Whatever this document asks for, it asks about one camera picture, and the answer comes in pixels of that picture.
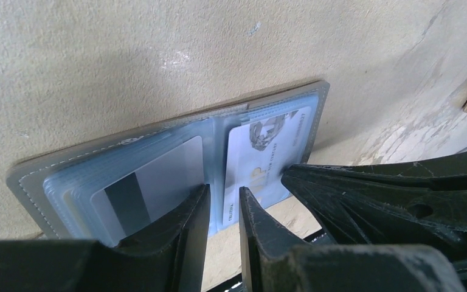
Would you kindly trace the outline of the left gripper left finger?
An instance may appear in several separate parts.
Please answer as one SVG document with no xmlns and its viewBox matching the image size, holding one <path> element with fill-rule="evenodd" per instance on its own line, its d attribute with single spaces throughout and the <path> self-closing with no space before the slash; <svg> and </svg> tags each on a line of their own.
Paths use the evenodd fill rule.
<svg viewBox="0 0 467 292">
<path fill-rule="evenodd" d="M 116 247 L 97 240 L 0 240 L 0 291 L 199 291 L 210 187 Z"/>
</svg>

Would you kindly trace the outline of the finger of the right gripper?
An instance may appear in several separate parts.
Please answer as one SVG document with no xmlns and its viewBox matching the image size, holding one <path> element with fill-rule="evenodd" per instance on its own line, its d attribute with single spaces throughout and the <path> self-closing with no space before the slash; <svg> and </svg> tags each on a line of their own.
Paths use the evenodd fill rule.
<svg viewBox="0 0 467 292">
<path fill-rule="evenodd" d="M 337 244 L 424 244 L 467 258 L 467 152 L 397 164 L 293 165 L 282 184 Z"/>
</svg>

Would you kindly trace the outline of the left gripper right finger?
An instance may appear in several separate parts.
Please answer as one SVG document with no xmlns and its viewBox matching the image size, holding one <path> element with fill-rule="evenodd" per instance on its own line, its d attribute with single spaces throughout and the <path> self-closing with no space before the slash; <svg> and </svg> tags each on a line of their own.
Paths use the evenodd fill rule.
<svg viewBox="0 0 467 292">
<path fill-rule="evenodd" d="M 317 245 L 239 189 L 245 291 L 463 291 L 454 267 L 426 245 Z"/>
</svg>

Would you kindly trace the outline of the white magnetic stripe card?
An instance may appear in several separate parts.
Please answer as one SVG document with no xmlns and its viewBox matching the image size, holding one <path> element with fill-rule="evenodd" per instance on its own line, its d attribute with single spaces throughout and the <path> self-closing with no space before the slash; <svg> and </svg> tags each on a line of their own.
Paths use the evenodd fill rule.
<svg viewBox="0 0 467 292">
<path fill-rule="evenodd" d="M 94 236 L 116 246 L 173 210 L 203 183 L 202 137 L 195 136 L 93 194 Z"/>
</svg>

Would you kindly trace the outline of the grey card holder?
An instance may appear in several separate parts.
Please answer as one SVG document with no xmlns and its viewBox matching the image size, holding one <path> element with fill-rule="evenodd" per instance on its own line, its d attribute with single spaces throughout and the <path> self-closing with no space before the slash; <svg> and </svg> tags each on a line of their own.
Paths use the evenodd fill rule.
<svg viewBox="0 0 467 292">
<path fill-rule="evenodd" d="M 308 161 L 329 89 L 312 82 L 85 142 L 15 165 L 6 183 L 47 237 L 108 246 L 207 184 L 214 235 L 238 221 L 239 187 L 265 208 L 290 196 L 283 171 Z"/>
</svg>

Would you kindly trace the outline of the silver VIP credit card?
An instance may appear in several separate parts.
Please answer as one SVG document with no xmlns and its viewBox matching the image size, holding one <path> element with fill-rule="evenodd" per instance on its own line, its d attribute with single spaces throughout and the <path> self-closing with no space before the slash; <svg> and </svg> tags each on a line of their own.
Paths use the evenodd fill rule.
<svg viewBox="0 0 467 292">
<path fill-rule="evenodd" d="M 280 180 L 285 168 L 300 162 L 310 130 L 311 108 L 294 109 L 230 130 L 227 146 L 223 223 L 239 216 L 239 189 L 251 190 L 261 207 L 288 197 Z"/>
</svg>

